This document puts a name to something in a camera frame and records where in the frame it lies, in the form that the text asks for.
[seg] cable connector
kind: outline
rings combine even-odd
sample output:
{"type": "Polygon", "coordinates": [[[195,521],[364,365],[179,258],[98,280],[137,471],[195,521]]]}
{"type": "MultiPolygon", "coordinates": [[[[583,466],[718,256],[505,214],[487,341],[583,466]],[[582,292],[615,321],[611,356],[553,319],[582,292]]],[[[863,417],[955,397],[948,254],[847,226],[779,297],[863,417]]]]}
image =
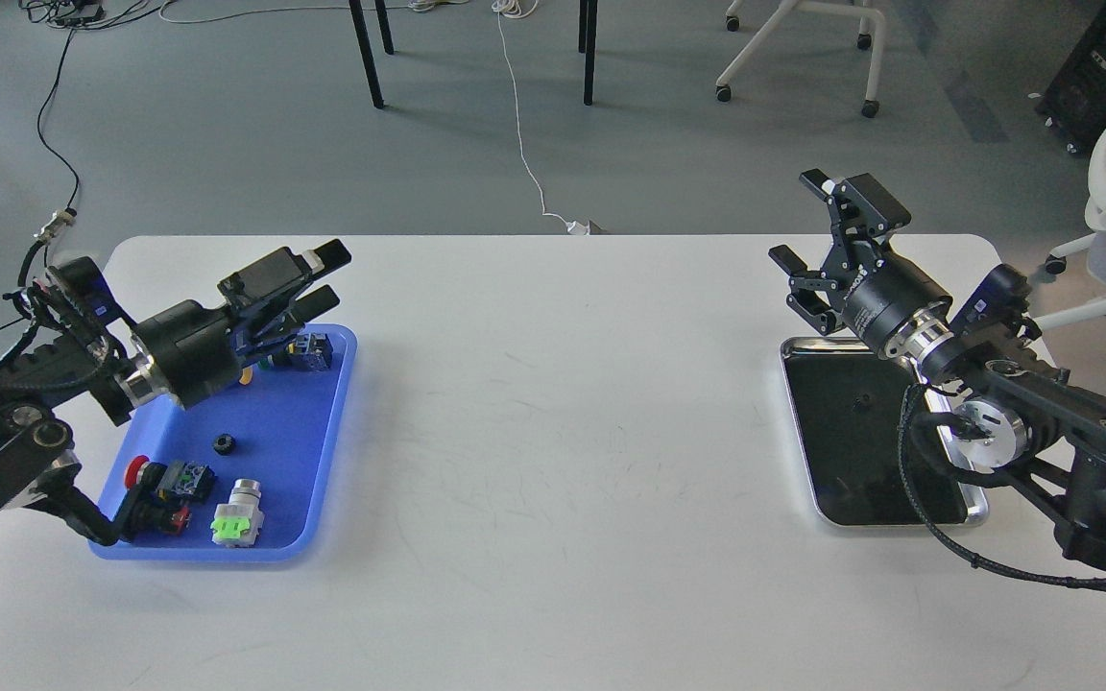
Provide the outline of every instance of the cable connector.
{"type": "Polygon", "coordinates": [[[75,209],[65,208],[61,211],[54,211],[53,216],[50,216],[49,222],[40,229],[36,235],[33,235],[36,242],[42,244],[50,244],[58,237],[58,233],[62,229],[75,223],[75,209]]]}

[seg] gray floor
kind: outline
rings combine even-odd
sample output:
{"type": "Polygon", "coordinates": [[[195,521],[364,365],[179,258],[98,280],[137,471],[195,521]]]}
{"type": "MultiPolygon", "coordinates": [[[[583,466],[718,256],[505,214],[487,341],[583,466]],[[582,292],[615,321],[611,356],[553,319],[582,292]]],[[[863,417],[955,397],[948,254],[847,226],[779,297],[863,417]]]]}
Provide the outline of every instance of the gray floor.
{"type": "MultiPolygon", "coordinates": [[[[204,0],[170,14],[280,4],[204,0]]],[[[1048,249],[1087,232],[1087,188],[1085,161],[1029,95],[1100,1],[977,12],[962,0],[877,0],[891,36],[873,121],[857,112],[868,54],[855,49],[855,22],[820,14],[787,19],[732,80],[732,102],[716,102],[716,75],[773,6],[751,0],[729,33],[723,0],[606,0],[589,108],[578,3],[543,0],[505,22],[523,142],[550,210],[614,233],[821,233],[826,211],[797,174],[872,171],[912,210],[909,232],[978,233],[1035,274],[1037,314],[1097,294],[1081,262],[1056,280],[1037,273],[1048,249]]],[[[104,262],[127,237],[161,233],[563,233],[541,218],[519,158],[488,1],[396,10],[390,23],[394,56],[372,28],[385,111],[369,105],[346,11],[211,25],[154,17],[75,35],[45,124],[84,179],[56,258],[104,262]]],[[[70,175],[34,132],[64,40],[0,3],[0,294],[70,196],[70,175]]],[[[10,317],[0,301],[0,324],[10,317]]],[[[1075,384],[1106,394],[1106,323],[1047,341],[1075,384]]]]}

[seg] white cable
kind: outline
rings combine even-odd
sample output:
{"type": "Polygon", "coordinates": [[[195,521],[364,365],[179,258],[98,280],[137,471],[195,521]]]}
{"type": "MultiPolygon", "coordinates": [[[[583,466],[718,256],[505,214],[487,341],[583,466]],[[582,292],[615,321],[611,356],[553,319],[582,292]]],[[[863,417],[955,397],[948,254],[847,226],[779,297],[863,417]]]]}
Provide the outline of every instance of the white cable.
{"type": "Polygon", "coordinates": [[[408,9],[413,12],[428,12],[439,4],[465,4],[467,1],[469,0],[408,0],[408,9]]]}
{"type": "MultiPolygon", "coordinates": [[[[497,11],[499,1],[501,0],[494,0],[492,4],[494,6],[494,11],[497,11]]],[[[505,17],[505,13],[498,11],[498,33],[501,34],[501,55],[505,57],[505,69],[510,70],[510,85],[514,91],[514,134],[519,136],[519,158],[523,161],[523,167],[528,169],[528,177],[532,179],[532,182],[535,182],[535,190],[541,193],[541,216],[553,216],[553,218],[561,219],[565,223],[566,229],[568,229],[571,222],[567,222],[562,216],[552,213],[552,211],[549,211],[549,207],[544,206],[544,188],[541,187],[541,180],[535,179],[535,175],[532,174],[532,166],[528,165],[528,155],[523,153],[523,129],[519,118],[519,82],[514,80],[514,66],[510,64],[510,53],[505,51],[505,32],[501,30],[501,18],[503,17],[505,17]]]]}
{"type": "Polygon", "coordinates": [[[492,0],[492,11],[498,13],[500,18],[508,19],[522,19],[535,12],[535,8],[539,8],[541,0],[534,0],[531,8],[523,10],[520,0],[492,0]]]}
{"type": "MultiPolygon", "coordinates": [[[[467,3],[469,0],[409,0],[407,4],[390,6],[387,4],[387,10],[411,10],[413,12],[428,12],[436,8],[438,4],[462,4],[467,3]]],[[[176,3],[177,0],[165,0],[161,4],[161,11],[156,15],[163,21],[171,23],[171,25],[205,25],[206,23],[220,22],[225,19],[233,18],[244,18],[249,14],[267,14],[271,12],[296,12],[300,10],[347,10],[349,6],[347,4],[309,4],[302,6],[302,8],[272,8],[268,10],[247,10],[246,12],[237,12],[232,14],[225,14],[222,18],[202,18],[202,19],[170,19],[165,14],[165,9],[168,6],[176,3]]],[[[375,11],[375,8],[363,8],[367,12],[375,11]]]]}

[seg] black nut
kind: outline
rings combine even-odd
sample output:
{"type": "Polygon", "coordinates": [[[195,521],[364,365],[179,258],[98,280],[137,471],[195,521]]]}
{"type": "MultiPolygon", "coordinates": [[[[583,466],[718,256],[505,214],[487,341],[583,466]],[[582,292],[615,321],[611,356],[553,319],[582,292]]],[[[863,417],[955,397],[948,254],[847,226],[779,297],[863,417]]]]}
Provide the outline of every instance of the black nut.
{"type": "Polygon", "coordinates": [[[231,433],[221,433],[211,441],[211,450],[220,456],[232,454],[233,449],[237,449],[237,439],[233,439],[231,433]]]}

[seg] metal tray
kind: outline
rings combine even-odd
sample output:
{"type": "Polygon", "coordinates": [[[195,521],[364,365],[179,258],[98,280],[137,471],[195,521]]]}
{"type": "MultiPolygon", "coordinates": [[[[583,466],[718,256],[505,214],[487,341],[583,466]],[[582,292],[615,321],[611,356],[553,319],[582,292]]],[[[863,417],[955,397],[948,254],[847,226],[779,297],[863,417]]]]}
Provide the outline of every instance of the metal tray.
{"type": "MultiPolygon", "coordinates": [[[[790,338],[782,343],[781,356],[787,401],[796,421],[804,473],[811,486],[813,507],[816,509],[817,515],[839,527],[920,525],[907,502],[902,484],[897,482],[896,428],[902,386],[899,380],[891,380],[887,376],[894,373],[897,377],[899,376],[897,368],[902,368],[907,384],[912,379],[919,380],[914,364],[906,359],[878,360],[863,342],[855,338],[790,338]],[[806,371],[804,367],[812,367],[824,376],[833,377],[833,381],[824,381],[822,377],[816,377],[816,380],[808,385],[802,384],[800,390],[794,390],[793,381],[804,380],[806,371]],[[860,377],[864,376],[868,376],[869,379],[862,381],[860,377]],[[821,398],[815,398],[815,402],[821,404],[820,410],[797,409],[799,398],[802,399],[803,407],[807,405],[808,395],[804,394],[804,389],[816,388],[817,392],[813,395],[821,397],[821,389],[826,385],[837,386],[839,394],[837,399],[827,397],[826,401],[821,404],[821,398]],[[847,404],[842,402],[842,399],[855,397],[857,390],[868,392],[870,389],[877,398],[862,399],[868,394],[860,394],[851,402],[852,410],[858,412],[855,416],[851,415],[847,404]],[[869,408],[857,408],[862,404],[869,408]],[[856,430],[857,427],[864,427],[859,410],[865,410],[864,415],[874,411],[870,419],[875,423],[878,420],[886,421],[856,430]],[[807,432],[816,433],[817,438],[807,441],[807,432]],[[821,440],[824,433],[831,437],[830,441],[821,440]],[[824,447],[824,443],[834,443],[838,449],[833,450],[833,458],[828,461],[818,461],[816,468],[812,467],[812,452],[815,459],[822,458],[821,447],[824,447]],[[864,491],[856,489],[862,485],[864,491]],[[866,511],[872,515],[866,517],[864,515],[866,511]]],[[[949,399],[931,390],[926,396],[926,405],[931,411],[950,409],[949,399]]],[[[942,451],[950,462],[956,463],[958,468],[972,469],[958,452],[957,443],[949,430],[941,430],[941,441],[942,451]]],[[[914,478],[920,473],[917,489],[926,502],[930,504],[935,500],[938,502],[935,510],[939,515],[948,514],[948,520],[940,521],[941,525],[974,526],[985,520],[988,500],[982,490],[937,477],[927,467],[922,467],[922,463],[925,461],[921,459],[914,459],[914,478]]]]}

